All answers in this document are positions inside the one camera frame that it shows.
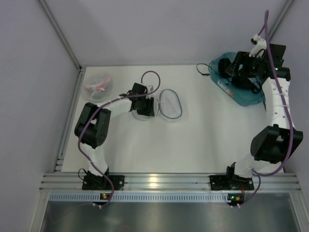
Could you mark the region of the black bra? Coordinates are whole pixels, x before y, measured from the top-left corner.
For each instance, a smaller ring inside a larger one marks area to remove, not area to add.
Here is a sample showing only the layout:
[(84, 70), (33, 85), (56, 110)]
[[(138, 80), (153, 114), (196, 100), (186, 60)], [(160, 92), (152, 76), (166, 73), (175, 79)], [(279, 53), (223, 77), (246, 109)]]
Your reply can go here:
[(240, 88), (240, 89), (251, 90), (253, 94), (257, 94), (257, 93), (261, 92), (261, 90), (262, 90), (261, 85), (257, 81), (252, 82), (248, 78), (239, 79), (239, 78), (236, 78), (236, 77), (232, 77), (231, 75), (226, 73), (225, 70), (231, 64), (232, 64), (232, 62), (228, 58), (222, 58), (222, 59), (219, 60), (219, 63), (218, 63), (219, 75), (222, 78), (227, 80), (227, 84), (232, 84), (235, 87)]

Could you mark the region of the blue-trimmed white mesh laundry bag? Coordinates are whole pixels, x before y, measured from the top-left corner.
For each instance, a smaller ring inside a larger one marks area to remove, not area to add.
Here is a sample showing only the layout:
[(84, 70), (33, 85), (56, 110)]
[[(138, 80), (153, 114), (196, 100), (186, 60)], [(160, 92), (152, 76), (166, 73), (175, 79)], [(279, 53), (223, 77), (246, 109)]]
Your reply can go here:
[(166, 121), (179, 119), (183, 114), (181, 101), (176, 91), (172, 89), (164, 89), (157, 97), (154, 97), (153, 105), (154, 115), (145, 116), (132, 111), (132, 115), (139, 121), (149, 121), (157, 116), (162, 117)]

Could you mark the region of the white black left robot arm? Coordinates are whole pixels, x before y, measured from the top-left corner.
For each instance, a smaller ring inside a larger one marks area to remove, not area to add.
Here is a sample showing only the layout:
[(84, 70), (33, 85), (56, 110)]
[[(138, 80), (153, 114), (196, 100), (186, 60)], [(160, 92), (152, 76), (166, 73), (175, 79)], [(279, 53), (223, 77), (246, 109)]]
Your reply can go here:
[(78, 149), (88, 161), (88, 173), (107, 177), (108, 164), (105, 161), (105, 142), (110, 120), (124, 113), (135, 111), (143, 116), (154, 115), (155, 98), (153, 86), (134, 83), (131, 90), (116, 99), (98, 106), (86, 103), (74, 129), (78, 137)]

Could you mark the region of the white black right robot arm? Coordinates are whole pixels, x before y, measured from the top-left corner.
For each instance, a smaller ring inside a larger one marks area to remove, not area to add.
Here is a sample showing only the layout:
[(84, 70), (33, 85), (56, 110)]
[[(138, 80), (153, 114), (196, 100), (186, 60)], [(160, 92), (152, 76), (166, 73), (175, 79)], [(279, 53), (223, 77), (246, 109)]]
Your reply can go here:
[(285, 49), (284, 45), (269, 44), (265, 63), (257, 67), (255, 73), (265, 96), (267, 126), (253, 138), (250, 153), (227, 167), (231, 183), (248, 183), (253, 175), (263, 176), (260, 170), (270, 164), (279, 166), (267, 176), (278, 173), (303, 140), (303, 132), (295, 129), (290, 113), (291, 75), (289, 68), (283, 67)]

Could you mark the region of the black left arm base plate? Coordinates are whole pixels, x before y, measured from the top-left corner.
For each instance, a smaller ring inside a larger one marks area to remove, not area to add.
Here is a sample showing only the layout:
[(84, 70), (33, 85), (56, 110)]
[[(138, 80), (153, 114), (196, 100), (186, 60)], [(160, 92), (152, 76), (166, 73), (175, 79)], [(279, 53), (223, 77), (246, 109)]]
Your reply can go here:
[[(108, 178), (113, 183), (114, 190), (122, 190), (125, 183), (124, 175), (110, 175)], [(103, 176), (91, 174), (84, 177), (82, 190), (112, 190), (112, 186)]]

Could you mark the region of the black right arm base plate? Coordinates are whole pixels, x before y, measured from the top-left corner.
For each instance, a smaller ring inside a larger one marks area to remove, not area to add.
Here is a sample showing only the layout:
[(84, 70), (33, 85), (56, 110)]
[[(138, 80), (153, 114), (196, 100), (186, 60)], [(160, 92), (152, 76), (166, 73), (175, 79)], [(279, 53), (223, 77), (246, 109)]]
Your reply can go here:
[(211, 190), (254, 190), (252, 178), (239, 176), (210, 175)]

